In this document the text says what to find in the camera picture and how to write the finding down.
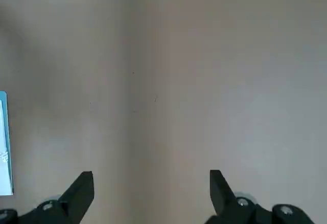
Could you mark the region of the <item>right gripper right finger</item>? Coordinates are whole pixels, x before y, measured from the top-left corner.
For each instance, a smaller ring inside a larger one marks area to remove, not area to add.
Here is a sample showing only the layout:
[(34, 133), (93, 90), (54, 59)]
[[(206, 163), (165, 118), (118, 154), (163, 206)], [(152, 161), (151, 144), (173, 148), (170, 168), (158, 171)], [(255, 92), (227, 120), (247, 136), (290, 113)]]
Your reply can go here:
[(210, 172), (210, 197), (216, 212), (206, 223), (313, 224), (299, 207), (278, 204), (271, 211), (246, 197), (237, 197), (220, 170)]

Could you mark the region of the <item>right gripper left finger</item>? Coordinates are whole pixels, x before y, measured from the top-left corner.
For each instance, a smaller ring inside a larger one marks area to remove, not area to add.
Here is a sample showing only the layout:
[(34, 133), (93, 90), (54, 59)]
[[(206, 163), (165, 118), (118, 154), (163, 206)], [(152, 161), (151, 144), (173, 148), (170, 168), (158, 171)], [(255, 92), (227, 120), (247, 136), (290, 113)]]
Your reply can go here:
[(80, 223), (94, 197), (93, 173), (84, 171), (57, 200), (45, 201), (21, 216), (15, 209), (1, 209), (1, 223)]

